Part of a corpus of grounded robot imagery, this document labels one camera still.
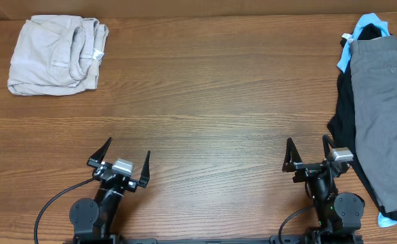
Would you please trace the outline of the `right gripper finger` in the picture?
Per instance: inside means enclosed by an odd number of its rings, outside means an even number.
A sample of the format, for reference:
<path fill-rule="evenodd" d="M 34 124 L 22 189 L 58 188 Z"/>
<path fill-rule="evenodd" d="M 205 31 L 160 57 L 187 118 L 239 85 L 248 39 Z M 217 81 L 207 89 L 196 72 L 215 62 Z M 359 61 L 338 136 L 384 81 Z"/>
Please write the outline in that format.
<path fill-rule="evenodd" d="M 283 172 L 294 172 L 297 171 L 303 164 L 299 152 L 292 140 L 292 138 L 287 139 L 285 159 L 283 163 Z"/>
<path fill-rule="evenodd" d="M 324 148 L 325 158 L 328 159 L 329 153 L 332 149 L 335 148 L 335 143 L 327 134 L 324 134 L 322 137 L 322 144 Z"/>

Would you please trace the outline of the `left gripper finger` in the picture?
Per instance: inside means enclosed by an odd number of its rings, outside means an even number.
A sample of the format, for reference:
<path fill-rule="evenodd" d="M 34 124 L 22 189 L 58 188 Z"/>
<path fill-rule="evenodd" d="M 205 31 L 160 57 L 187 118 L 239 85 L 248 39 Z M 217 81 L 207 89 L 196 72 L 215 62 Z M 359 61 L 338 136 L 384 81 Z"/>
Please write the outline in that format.
<path fill-rule="evenodd" d="M 99 148 L 90 158 L 87 160 L 87 166 L 90 167 L 100 167 L 102 165 L 103 159 L 108 151 L 112 138 L 109 137 L 104 145 Z"/>
<path fill-rule="evenodd" d="M 138 186 L 146 188 L 150 181 L 150 151 L 147 152 L 146 159 L 143 164 L 142 172 L 138 182 Z"/>

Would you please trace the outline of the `grey shorts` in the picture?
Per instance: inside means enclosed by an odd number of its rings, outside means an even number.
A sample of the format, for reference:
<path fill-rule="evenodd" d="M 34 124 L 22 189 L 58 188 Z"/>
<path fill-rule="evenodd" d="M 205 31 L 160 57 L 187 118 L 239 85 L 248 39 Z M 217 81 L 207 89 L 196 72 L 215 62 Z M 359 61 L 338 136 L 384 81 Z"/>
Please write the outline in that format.
<path fill-rule="evenodd" d="M 381 206 L 397 210 L 397 38 L 350 46 L 356 154 Z"/>

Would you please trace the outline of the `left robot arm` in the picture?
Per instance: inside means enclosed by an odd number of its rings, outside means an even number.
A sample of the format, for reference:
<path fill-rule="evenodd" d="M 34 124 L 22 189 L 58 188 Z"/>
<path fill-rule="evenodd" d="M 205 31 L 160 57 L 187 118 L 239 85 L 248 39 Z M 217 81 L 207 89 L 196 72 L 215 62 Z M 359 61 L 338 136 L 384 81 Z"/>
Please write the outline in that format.
<path fill-rule="evenodd" d="M 131 177 L 133 163 L 117 159 L 104 160 L 112 139 L 109 138 L 87 161 L 93 168 L 92 180 L 100 183 L 94 198 L 83 198 L 70 208 L 70 221 L 74 226 L 73 243 L 125 243 L 119 234 L 111 232 L 117 209 L 126 192 L 146 188 L 150 181 L 150 152 L 147 152 L 140 178 Z"/>

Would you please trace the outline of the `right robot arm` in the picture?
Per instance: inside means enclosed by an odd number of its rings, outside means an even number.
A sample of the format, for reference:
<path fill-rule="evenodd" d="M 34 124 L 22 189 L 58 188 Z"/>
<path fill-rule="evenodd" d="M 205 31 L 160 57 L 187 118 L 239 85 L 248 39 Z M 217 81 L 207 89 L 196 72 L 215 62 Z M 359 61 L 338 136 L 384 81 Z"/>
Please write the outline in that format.
<path fill-rule="evenodd" d="M 359 195 L 339 192 L 335 178 L 351 167 L 354 155 L 349 148 L 337 148 L 328 135 L 322 137 L 325 157 L 320 163 L 305 164 L 293 142 L 287 139 L 283 172 L 293 172 L 293 182 L 303 183 L 307 196 L 312 200 L 309 207 L 292 213 L 278 230 L 279 243 L 301 244 L 357 244 L 362 237 L 355 235 L 361 228 L 365 201 Z M 309 227 L 303 235 L 288 236 L 283 228 L 289 220 L 311 209 L 316 211 L 317 227 Z"/>

